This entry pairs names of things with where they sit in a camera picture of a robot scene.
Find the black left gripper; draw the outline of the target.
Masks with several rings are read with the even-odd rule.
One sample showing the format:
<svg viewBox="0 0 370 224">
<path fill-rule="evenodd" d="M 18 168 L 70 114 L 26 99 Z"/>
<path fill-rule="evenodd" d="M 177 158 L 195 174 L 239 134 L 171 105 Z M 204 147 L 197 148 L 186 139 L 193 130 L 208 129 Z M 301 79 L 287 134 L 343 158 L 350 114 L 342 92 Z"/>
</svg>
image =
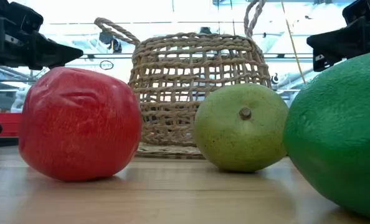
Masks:
<svg viewBox="0 0 370 224">
<path fill-rule="evenodd" d="M 40 34 L 43 21 L 42 15 L 25 5 L 0 0 L 0 65 L 41 70 L 63 67 L 83 55 L 83 50 Z"/>
</svg>

